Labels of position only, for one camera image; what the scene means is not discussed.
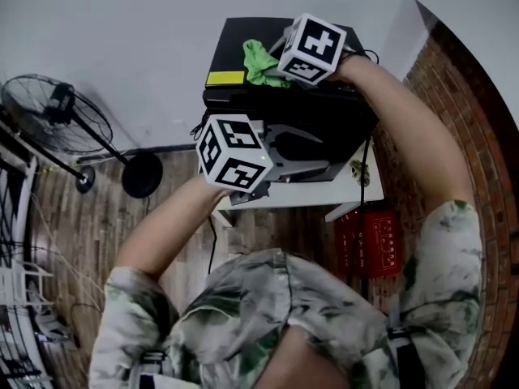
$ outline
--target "yellow label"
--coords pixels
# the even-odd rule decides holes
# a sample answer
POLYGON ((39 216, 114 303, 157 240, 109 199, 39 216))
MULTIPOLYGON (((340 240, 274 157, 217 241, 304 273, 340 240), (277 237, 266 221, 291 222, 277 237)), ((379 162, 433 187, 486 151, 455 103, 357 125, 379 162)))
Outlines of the yellow label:
POLYGON ((207 85, 229 85, 243 83, 245 71, 209 72, 207 85))

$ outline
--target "brick wall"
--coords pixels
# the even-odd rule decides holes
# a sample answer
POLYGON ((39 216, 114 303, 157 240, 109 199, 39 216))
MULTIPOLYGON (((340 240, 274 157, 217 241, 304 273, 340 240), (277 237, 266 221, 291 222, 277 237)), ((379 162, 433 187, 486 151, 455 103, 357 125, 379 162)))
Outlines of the brick wall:
MULTIPOLYGON (((443 24, 432 31, 405 84, 440 117, 470 166, 485 248, 483 315, 470 371, 460 387, 496 385, 497 379, 513 375, 512 359, 519 345, 519 224, 517 187, 512 183, 519 174, 519 155, 514 155, 519 133, 487 74, 443 24)), ((401 219, 406 259, 425 216, 422 194, 380 126, 375 153, 385 194, 401 219)), ((382 281, 375 294, 386 294, 394 282, 382 281)))

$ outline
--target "green cloth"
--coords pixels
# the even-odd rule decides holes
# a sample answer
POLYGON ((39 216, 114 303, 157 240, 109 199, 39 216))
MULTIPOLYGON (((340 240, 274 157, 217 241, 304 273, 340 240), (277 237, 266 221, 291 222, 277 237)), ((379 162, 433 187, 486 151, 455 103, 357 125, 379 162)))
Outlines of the green cloth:
POLYGON ((279 63, 277 59, 267 52, 263 43, 249 39, 243 43, 243 52, 245 52, 243 65, 249 70, 247 81, 254 85, 270 85, 271 87, 279 88, 290 87, 292 83, 286 79, 263 75, 265 70, 279 63))

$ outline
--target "person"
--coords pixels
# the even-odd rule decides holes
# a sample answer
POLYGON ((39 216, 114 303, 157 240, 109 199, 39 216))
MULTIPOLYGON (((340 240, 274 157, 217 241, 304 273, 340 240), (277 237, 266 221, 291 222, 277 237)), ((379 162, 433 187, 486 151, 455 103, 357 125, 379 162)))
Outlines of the person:
POLYGON ((198 176, 122 246, 105 286, 90 387, 444 389, 461 380, 478 329, 482 258, 464 157, 381 66, 354 55, 333 78, 366 97, 426 197, 428 217, 391 313, 314 263, 264 250, 217 268, 180 315, 157 281, 228 193, 198 176))

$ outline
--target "white wall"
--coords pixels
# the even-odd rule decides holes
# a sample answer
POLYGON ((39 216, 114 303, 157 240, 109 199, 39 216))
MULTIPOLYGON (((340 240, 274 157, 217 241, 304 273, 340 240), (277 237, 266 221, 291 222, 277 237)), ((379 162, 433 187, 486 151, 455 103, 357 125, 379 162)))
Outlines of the white wall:
POLYGON ((478 59, 519 125, 519 0, 418 1, 478 59))
POLYGON ((0 0, 0 80, 40 73, 87 96, 97 94, 95 101, 111 112, 119 149, 191 143, 189 130, 204 111, 204 81, 225 18, 310 12, 355 28, 362 44, 386 53, 383 64, 402 76, 402 65, 416 55, 406 48, 416 46, 424 29, 419 18, 402 14, 402 4, 411 3, 0 0), (406 37, 388 40, 393 26, 403 27, 406 37))

